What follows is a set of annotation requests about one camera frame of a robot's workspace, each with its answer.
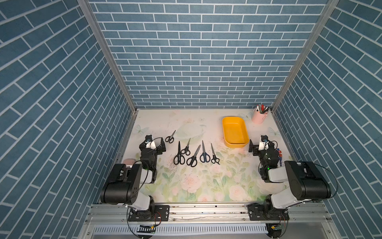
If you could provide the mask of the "small black silver scissors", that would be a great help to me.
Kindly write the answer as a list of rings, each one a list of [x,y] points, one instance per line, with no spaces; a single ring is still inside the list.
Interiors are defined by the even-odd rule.
[[[181,154],[182,154],[182,155],[187,155],[187,156],[189,156],[189,155],[191,154],[191,152],[190,152],[190,150],[189,150],[190,141],[191,141],[191,139],[189,139],[189,141],[188,141],[186,147],[185,147],[184,149],[181,150]]]

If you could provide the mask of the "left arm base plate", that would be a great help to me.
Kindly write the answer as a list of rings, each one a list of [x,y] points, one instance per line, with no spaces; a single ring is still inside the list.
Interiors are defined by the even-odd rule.
[[[128,213],[129,222],[168,222],[170,214],[169,205],[154,205],[150,206],[146,211],[135,211],[131,209]]]

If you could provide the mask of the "dark blue handled scissors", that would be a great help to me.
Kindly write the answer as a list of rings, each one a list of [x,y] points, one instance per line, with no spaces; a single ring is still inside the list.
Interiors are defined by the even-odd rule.
[[[206,152],[204,141],[202,141],[202,149],[203,149],[203,152],[200,156],[200,161],[202,163],[209,163],[211,160],[211,157]]]

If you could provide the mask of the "large all-black scissors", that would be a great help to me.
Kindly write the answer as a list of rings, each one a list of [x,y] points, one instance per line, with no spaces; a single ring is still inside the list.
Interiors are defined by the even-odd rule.
[[[185,164],[185,162],[186,162],[186,160],[185,160],[185,157],[183,156],[182,150],[181,150],[181,143],[178,142],[178,152],[174,157],[173,163],[175,165],[178,165],[178,164],[183,165],[183,164]]]

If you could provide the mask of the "thin black scissors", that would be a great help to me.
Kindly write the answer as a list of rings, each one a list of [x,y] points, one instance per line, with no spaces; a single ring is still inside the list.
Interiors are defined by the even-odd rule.
[[[211,162],[213,164],[220,164],[219,163],[220,159],[216,156],[212,143],[211,143],[211,150],[212,150],[212,159],[211,159]]]

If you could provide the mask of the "medium black silver scissors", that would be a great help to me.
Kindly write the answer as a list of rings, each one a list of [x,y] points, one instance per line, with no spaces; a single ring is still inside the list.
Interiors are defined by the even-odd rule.
[[[196,167],[197,166],[197,155],[200,151],[201,145],[198,146],[197,150],[195,151],[194,155],[187,159],[186,164],[190,167]]]

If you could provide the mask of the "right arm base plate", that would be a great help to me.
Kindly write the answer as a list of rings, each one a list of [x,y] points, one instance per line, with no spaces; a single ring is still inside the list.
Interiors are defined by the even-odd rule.
[[[253,203],[247,206],[251,221],[288,221],[287,209],[275,209],[272,206],[264,206]]]

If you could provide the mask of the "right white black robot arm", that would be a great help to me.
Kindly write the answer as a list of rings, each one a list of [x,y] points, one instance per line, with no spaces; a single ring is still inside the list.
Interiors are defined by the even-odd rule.
[[[276,141],[261,135],[258,144],[249,142],[249,152],[258,156],[258,172],[266,183],[287,183],[288,187],[276,194],[270,194],[264,200],[264,210],[285,210],[300,203],[331,199],[338,192],[338,185],[332,192],[331,187],[319,171],[319,164],[311,161],[284,161],[280,163],[280,152]]]

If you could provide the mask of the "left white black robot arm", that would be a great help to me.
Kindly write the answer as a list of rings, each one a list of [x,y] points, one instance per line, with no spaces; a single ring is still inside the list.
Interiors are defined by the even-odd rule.
[[[154,213],[154,199],[141,192],[144,184],[153,184],[157,177],[158,155],[166,151],[163,138],[155,144],[155,138],[147,135],[139,145],[140,159],[132,166],[115,164],[104,184],[100,200],[103,204],[124,204],[139,213]]]

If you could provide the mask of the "yellow plastic storage box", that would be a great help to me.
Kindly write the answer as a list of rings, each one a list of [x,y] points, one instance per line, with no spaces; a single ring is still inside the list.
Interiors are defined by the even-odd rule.
[[[229,148],[243,148],[250,141],[245,121],[240,117],[222,120],[224,143]]]

